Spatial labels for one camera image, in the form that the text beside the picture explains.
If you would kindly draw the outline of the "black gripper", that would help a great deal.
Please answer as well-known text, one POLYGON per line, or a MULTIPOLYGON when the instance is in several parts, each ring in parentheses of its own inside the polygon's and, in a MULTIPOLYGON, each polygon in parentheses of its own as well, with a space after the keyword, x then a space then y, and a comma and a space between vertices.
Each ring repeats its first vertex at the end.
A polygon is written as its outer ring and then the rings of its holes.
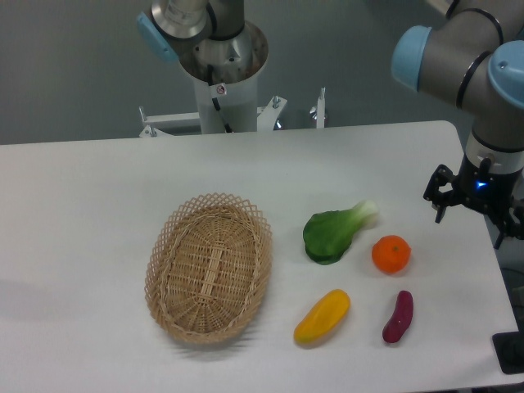
POLYGON ((431 202, 436 211, 436 223, 441 222, 446 209, 452 206, 464 205, 486 214, 499 230, 493 245, 499 249, 507 238, 523 239, 523 199, 513 197, 521 172, 494 174, 488 161, 485 158, 475 166, 464 156, 457 175, 446 165, 439 165, 428 181, 423 198, 431 202))

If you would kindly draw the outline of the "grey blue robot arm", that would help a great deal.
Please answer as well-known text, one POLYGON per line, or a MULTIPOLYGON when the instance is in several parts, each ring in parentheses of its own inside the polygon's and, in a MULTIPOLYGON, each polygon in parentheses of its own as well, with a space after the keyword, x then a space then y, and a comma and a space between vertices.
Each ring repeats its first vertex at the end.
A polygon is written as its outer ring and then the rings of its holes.
MULTIPOLYGON (((522 238, 523 202, 514 189, 523 172, 523 4, 453 1, 446 18, 441 29, 408 29, 391 58, 399 83, 475 118, 459 172, 440 165, 423 196, 438 218, 462 205, 487 216, 500 239, 522 238)), ((192 78, 203 133, 275 127, 285 102, 256 104, 268 45, 243 2, 154 1, 136 23, 161 60, 192 78)))

